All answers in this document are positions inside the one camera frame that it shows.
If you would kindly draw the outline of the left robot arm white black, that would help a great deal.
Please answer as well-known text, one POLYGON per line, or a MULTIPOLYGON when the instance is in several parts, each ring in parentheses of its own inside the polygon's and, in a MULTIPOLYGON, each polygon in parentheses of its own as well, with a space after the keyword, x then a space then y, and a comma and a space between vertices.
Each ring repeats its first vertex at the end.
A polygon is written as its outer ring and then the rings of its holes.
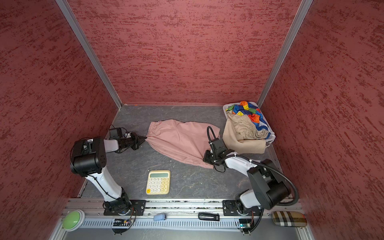
POLYGON ((107 153, 122 153, 127 149, 138 150, 146 140, 136 133, 115 134, 109 139, 101 137, 81 139, 71 150, 72 173, 86 178, 103 195, 105 216, 127 216, 144 214, 145 200, 131 201, 128 194, 107 169, 107 153))

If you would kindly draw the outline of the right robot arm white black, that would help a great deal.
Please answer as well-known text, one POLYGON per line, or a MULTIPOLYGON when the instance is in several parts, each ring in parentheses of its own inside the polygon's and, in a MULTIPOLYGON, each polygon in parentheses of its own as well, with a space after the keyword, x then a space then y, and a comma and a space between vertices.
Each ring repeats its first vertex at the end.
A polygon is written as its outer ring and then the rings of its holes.
POLYGON ((269 159, 256 161, 230 150, 220 154, 207 150, 203 162, 215 168, 224 166, 225 170, 236 170, 249 178, 250 190, 239 194, 234 201, 224 201, 225 205, 232 204, 227 210, 239 216, 247 216, 256 208, 259 211, 271 210, 275 206, 292 206, 299 201, 297 187, 269 159))

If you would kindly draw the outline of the pink shorts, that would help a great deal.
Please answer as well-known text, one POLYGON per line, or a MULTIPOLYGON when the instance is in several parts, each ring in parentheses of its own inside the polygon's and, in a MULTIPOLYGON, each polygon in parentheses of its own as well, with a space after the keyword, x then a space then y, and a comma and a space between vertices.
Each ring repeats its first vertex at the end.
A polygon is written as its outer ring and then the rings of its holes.
POLYGON ((198 122, 165 120, 151 122, 146 141, 157 152, 180 163, 212 169, 213 165, 203 161, 205 152, 210 150, 207 127, 212 127, 220 136, 220 128, 198 122))

